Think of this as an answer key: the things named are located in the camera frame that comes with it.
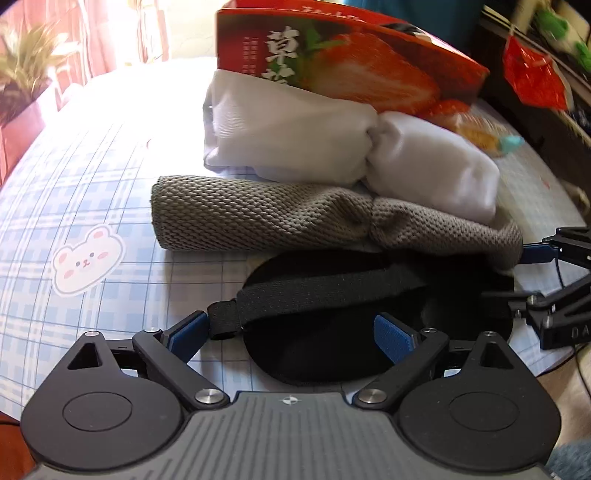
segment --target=cartoon bear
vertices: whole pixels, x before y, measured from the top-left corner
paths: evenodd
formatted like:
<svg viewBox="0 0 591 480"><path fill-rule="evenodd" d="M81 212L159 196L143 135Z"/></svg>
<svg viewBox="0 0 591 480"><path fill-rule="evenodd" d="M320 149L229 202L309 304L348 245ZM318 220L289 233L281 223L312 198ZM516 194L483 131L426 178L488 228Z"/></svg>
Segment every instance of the cartoon bear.
<svg viewBox="0 0 591 480"><path fill-rule="evenodd" d="M55 253L53 288L63 297L89 290L119 265L124 253L121 237L108 225L97 225L82 243L65 245Z"/></svg>

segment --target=strawberry image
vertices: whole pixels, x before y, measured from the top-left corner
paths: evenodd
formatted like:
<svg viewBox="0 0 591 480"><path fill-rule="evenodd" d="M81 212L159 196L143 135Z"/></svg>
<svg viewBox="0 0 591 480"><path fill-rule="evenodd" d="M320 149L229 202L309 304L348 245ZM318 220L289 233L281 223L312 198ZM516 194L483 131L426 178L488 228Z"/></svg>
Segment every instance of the strawberry image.
<svg viewBox="0 0 591 480"><path fill-rule="evenodd" d="M421 111L418 116L426 119L435 115L453 115L454 113L468 113L469 111L470 105L451 98L434 103L426 110Z"/></svg>
<svg viewBox="0 0 591 480"><path fill-rule="evenodd" d="M386 42L370 33L339 34L318 51L302 86L331 98L368 103L378 113L415 115L439 99L439 87Z"/></svg>

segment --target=black elastic strap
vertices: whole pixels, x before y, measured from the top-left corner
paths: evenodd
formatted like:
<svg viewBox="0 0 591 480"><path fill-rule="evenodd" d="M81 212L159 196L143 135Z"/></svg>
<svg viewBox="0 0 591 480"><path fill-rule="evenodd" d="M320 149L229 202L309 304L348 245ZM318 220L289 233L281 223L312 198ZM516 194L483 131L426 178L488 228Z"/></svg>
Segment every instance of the black elastic strap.
<svg viewBox="0 0 591 480"><path fill-rule="evenodd" d="M236 300L217 301L207 307L209 338L224 340L235 336L241 329Z"/></svg>
<svg viewBox="0 0 591 480"><path fill-rule="evenodd" d="M259 283L240 290L235 301L209 306L209 336L214 340L228 338L256 320L369 303L423 286L425 282L405 265Z"/></svg>

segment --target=potted plant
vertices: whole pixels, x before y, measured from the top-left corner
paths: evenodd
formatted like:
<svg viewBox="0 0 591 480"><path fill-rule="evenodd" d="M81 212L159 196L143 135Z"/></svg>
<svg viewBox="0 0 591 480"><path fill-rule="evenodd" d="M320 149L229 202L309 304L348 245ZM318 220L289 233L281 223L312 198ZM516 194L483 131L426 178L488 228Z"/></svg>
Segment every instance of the potted plant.
<svg viewBox="0 0 591 480"><path fill-rule="evenodd" d="M51 72L78 51L78 43L66 40L67 34L56 34L51 25L23 28L19 34L0 27L0 148L5 161L0 184L57 113Z"/></svg>

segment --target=blue gripper pad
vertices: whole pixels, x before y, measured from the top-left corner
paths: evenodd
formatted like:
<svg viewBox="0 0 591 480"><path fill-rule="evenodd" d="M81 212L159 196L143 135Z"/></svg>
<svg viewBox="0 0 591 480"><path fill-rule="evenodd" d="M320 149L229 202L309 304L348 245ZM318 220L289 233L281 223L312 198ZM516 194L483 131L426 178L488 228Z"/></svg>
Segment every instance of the blue gripper pad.
<svg viewBox="0 0 591 480"><path fill-rule="evenodd" d="M381 315L374 318L374 341L394 365L417 346L411 335Z"/></svg>
<svg viewBox="0 0 591 480"><path fill-rule="evenodd" d="M205 344L209 335L209 318L202 313L168 340L168 350L187 363Z"/></svg>
<svg viewBox="0 0 591 480"><path fill-rule="evenodd" d="M558 258L559 253L558 248L549 244L525 244L519 263L549 263Z"/></svg>

